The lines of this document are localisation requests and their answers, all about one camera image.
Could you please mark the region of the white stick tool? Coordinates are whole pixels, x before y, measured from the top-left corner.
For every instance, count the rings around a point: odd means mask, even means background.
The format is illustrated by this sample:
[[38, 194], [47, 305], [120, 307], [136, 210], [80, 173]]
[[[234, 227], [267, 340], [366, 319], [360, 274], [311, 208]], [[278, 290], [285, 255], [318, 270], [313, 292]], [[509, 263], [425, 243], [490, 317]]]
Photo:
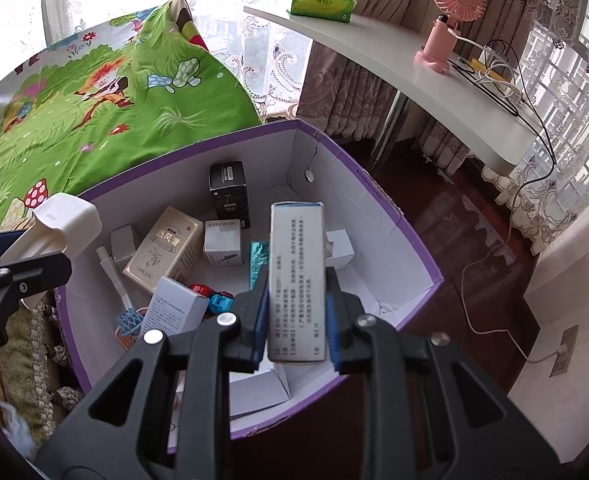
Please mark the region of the white stick tool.
[[108, 250], [104, 246], [99, 246], [96, 249], [96, 254], [99, 258], [100, 266], [104, 273], [108, 276], [111, 284], [113, 285], [114, 289], [116, 289], [116, 293], [119, 295], [123, 307], [125, 310], [135, 310], [130, 295], [128, 294], [121, 278], [120, 273], [116, 270], [116, 266], [109, 255]]

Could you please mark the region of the green tissue pack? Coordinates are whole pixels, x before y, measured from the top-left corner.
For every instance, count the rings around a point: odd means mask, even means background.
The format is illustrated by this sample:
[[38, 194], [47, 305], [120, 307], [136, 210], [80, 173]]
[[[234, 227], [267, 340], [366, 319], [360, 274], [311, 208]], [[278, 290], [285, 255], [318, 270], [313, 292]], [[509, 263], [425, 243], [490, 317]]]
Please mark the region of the green tissue pack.
[[306, 18], [349, 23], [357, 0], [291, 0], [289, 13]]

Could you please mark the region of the white box pink smudge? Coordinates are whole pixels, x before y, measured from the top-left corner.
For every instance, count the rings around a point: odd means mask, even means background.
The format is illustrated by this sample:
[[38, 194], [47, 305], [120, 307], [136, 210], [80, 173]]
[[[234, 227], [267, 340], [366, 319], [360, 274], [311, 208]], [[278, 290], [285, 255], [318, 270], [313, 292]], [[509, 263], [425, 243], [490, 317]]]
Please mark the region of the white box pink smudge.
[[253, 374], [229, 374], [229, 414], [238, 417], [290, 399], [285, 366], [265, 358]]

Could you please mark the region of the white text medicine box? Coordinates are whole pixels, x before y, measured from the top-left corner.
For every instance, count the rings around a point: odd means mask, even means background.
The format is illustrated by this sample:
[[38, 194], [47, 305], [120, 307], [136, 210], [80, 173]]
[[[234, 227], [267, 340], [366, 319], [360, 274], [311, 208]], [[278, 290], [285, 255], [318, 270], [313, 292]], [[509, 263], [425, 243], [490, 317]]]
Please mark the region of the white text medicine box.
[[322, 203], [270, 206], [267, 354], [273, 362], [326, 359], [324, 242]]

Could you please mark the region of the beige hand cream box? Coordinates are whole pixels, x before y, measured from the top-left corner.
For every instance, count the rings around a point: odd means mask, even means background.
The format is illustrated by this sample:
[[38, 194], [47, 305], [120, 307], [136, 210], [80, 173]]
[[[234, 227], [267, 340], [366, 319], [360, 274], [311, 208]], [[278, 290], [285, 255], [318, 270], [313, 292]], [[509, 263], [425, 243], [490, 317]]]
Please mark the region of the beige hand cream box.
[[161, 278], [187, 285], [202, 256], [204, 224], [173, 207], [163, 211], [122, 271], [152, 295]]

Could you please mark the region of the black product box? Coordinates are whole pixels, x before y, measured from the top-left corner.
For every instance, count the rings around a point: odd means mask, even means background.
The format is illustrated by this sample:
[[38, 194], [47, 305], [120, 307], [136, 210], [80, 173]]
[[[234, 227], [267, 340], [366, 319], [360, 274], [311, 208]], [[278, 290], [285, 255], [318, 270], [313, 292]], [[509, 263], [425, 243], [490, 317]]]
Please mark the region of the black product box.
[[240, 160], [217, 162], [209, 169], [209, 191], [220, 220], [239, 220], [250, 228], [250, 210], [244, 165]]

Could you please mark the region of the floral brown curtain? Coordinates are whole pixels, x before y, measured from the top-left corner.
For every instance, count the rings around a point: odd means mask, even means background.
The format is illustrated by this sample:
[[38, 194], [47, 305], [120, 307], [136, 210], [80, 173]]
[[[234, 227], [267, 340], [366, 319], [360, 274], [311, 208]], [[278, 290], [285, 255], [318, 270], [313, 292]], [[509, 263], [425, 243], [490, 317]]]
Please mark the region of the floral brown curtain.
[[452, 73], [453, 58], [470, 60], [489, 41], [514, 50], [516, 66], [542, 0], [483, 0], [481, 18], [456, 27], [439, 21], [435, 0], [357, 0], [357, 53], [343, 56], [313, 44], [298, 118], [327, 136], [375, 139], [369, 167], [383, 166], [396, 140], [420, 136], [426, 154], [454, 174], [477, 153], [499, 174], [515, 165], [483, 145], [482, 124], [529, 134], [514, 116]]

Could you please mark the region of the wall power socket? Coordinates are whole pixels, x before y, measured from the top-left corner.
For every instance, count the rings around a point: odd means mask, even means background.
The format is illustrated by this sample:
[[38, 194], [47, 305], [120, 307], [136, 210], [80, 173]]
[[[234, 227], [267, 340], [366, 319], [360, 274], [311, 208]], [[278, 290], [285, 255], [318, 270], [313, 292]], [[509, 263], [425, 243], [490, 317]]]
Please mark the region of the wall power socket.
[[564, 330], [564, 333], [561, 335], [558, 353], [549, 376], [555, 377], [567, 372], [571, 361], [572, 352], [575, 348], [575, 342], [577, 341], [578, 333], [578, 324], [572, 325], [567, 328], [567, 330]]

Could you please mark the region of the white barcode box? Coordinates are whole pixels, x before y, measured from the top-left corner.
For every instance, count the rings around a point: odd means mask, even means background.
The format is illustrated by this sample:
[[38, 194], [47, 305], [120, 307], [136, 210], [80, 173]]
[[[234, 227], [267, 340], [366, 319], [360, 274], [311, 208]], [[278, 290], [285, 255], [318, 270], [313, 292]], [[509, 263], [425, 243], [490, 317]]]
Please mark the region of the white barcode box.
[[160, 278], [146, 310], [140, 336], [150, 330], [161, 330], [166, 336], [191, 332], [201, 323], [209, 299], [183, 284]]

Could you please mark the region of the small white cube box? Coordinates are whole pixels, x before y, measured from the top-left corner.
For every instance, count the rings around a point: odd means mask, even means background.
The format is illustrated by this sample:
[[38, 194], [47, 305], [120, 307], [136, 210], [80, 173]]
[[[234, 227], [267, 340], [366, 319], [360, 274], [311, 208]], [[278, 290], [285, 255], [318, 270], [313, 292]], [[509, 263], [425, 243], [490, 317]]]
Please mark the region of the small white cube box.
[[349, 234], [344, 229], [326, 232], [325, 264], [336, 270], [345, 268], [354, 257]]

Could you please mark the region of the grey square box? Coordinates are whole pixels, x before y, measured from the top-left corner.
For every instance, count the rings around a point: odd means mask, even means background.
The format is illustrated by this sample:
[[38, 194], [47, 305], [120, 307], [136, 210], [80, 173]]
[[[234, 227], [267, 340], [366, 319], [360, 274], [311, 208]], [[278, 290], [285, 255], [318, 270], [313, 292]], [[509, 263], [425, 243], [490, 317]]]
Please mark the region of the grey square box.
[[114, 263], [125, 264], [135, 255], [140, 244], [140, 236], [127, 224], [110, 233], [110, 248]]

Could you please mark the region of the teal medicine box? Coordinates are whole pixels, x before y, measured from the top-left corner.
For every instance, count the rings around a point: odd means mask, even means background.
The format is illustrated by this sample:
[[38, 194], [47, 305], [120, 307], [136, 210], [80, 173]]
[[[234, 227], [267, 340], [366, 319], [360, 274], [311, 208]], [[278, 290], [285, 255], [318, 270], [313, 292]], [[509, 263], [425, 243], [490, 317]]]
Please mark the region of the teal medicine box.
[[270, 260], [270, 243], [267, 240], [252, 240], [249, 252], [249, 286], [253, 288], [263, 266]]

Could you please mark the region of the purple cardboard storage box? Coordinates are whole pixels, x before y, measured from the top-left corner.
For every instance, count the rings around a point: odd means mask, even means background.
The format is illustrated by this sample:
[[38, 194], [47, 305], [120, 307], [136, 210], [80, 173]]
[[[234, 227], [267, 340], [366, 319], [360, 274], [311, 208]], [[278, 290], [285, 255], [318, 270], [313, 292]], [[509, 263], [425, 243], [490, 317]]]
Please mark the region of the purple cardboard storage box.
[[[209, 169], [240, 160], [247, 180], [250, 240], [267, 240], [270, 205], [322, 202], [329, 231], [347, 231], [355, 255], [337, 272], [341, 288], [357, 295], [366, 312], [397, 330], [431, 298], [443, 276], [421, 238], [388, 195], [323, 132], [300, 120], [273, 122], [217, 136], [148, 160], [82, 193], [93, 203], [102, 232], [72, 262], [72, 276], [58, 289], [58, 312], [72, 370], [84, 392], [125, 352], [114, 334], [121, 301], [96, 247], [116, 228], [131, 224], [145, 235], [168, 206], [203, 220], [214, 218]], [[343, 382], [331, 362], [286, 365], [290, 400], [230, 422], [232, 438], [259, 434], [302, 412]]]

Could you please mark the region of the white box black print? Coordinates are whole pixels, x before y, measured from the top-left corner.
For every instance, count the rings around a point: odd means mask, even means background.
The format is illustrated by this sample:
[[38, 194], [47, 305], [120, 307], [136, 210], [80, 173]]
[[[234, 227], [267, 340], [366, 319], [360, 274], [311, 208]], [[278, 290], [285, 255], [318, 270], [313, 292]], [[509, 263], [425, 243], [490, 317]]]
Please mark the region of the white box black print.
[[241, 226], [238, 219], [211, 220], [204, 224], [203, 255], [211, 266], [240, 266]]

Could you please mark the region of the red blue toy car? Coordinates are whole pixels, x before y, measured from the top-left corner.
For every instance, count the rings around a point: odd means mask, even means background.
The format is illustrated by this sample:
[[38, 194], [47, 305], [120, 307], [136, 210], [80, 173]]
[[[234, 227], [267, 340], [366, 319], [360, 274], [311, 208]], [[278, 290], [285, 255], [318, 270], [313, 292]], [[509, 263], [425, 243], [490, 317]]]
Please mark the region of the red blue toy car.
[[235, 296], [230, 292], [217, 292], [205, 284], [190, 284], [188, 286], [193, 292], [208, 299], [208, 313], [210, 316], [219, 315], [232, 310]]

